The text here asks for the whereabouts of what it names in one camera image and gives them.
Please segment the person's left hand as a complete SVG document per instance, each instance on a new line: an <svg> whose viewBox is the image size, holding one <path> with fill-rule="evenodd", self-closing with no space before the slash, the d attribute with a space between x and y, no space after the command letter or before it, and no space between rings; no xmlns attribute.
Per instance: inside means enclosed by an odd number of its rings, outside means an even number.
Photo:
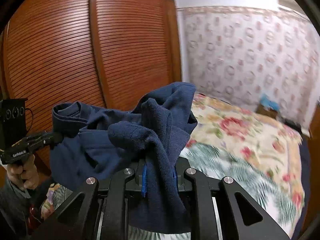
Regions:
<svg viewBox="0 0 320 240"><path fill-rule="evenodd" d="M28 160L22 165L7 165L7 176L20 190L34 190L39 185L39 174L35 166L35 156L30 155Z"/></svg>

